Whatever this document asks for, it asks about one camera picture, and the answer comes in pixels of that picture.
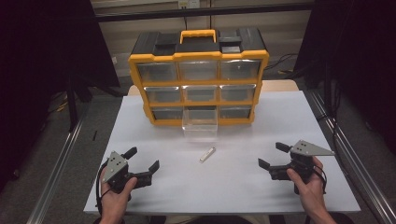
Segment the hand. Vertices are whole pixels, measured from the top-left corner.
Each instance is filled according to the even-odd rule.
[[[317,167],[323,168],[323,164],[316,157],[313,157],[313,161]],[[293,169],[288,169],[287,173],[300,192],[300,200],[305,212],[314,220],[314,222],[317,224],[335,223],[327,212],[323,198],[323,183],[320,178],[317,175],[312,174],[309,178],[309,182],[305,184]]]
[[[105,175],[105,170],[101,173],[100,179],[103,179]],[[110,189],[110,186],[107,183],[101,184],[101,194],[102,196],[102,219],[100,221],[101,224],[120,224],[122,221],[123,215],[125,213],[126,204],[128,203],[129,195],[131,194],[132,189],[137,183],[137,178],[131,178],[125,185],[123,191],[118,194],[113,192],[112,190],[107,192]]]

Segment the white paper sheet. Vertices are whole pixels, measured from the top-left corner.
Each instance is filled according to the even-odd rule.
[[[123,98],[102,160],[112,150],[124,153],[137,147],[129,159],[130,172],[147,171],[160,160],[152,186],[133,190],[127,214],[220,215],[287,214],[303,212],[291,181],[272,180],[258,165],[285,165],[290,154],[276,142],[294,145],[304,139],[329,148],[301,91],[264,92],[250,125],[219,126],[215,143],[188,142],[181,127],[157,127],[143,112],[140,96]],[[211,147],[216,152],[204,163],[199,159]],[[334,157],[318,157],[328,177],[325,195],[330,211],[355,212],[360,208]],[[97,213],[92,187],[84,212]]]

